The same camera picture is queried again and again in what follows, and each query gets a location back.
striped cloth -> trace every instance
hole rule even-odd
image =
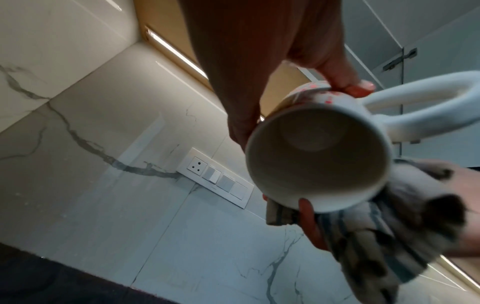
[[[371,201],[316,215],[360,302],[395,303],[401,284],[455,244],[466,208],[442,183],[452,174],[437,165],[399,159],[387,185]],[[298,224],[298,218],[298,211],[267,201],[268,225]]]

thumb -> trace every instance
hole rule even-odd
[[[347,93],[353,97],[360,98],[371,94],[375,85],[370,81],[360,80],[357,72],[352,67],[345,55],[345,48],[342,45],[337,52],[316,70],[325,77],[332,89]]]

dish towel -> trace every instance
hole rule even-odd
[[[465,226],[461,198],[442,183],[453,171],[395,160],[371,201],[316,214],[330,252],[363,304],[395,303],[398,288],[457,241]],[[298,211],[267,200],[268,225],[298,224]]]

switch panel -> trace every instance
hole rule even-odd
[[[251,183],[194,148],[176,170],[240,208],[246,207],[254,190]]]
[[[210,183],[216,184],[217,181],[219,180],[220,174],[221,174],[220,171],[213,168],[212,166],[208,166],[208,168],[205,170],[205,173],[202,175],[202,177],[207,181],[209,181]]]
[[[243,199],[247,189],[243,187],[240,183],[235,183],[230,190],[230,194],[239,199]]]

white mug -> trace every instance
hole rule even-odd
[[[308,199],[315,212],[350,207],[386,184],[392,142],[414,141],[480,120],[480,72],[419,80],[355,99],[326,82],[288,94],[250,137],[246,164],[267,197],[294,209]],[[369,110],[427,101],[398,116]]]

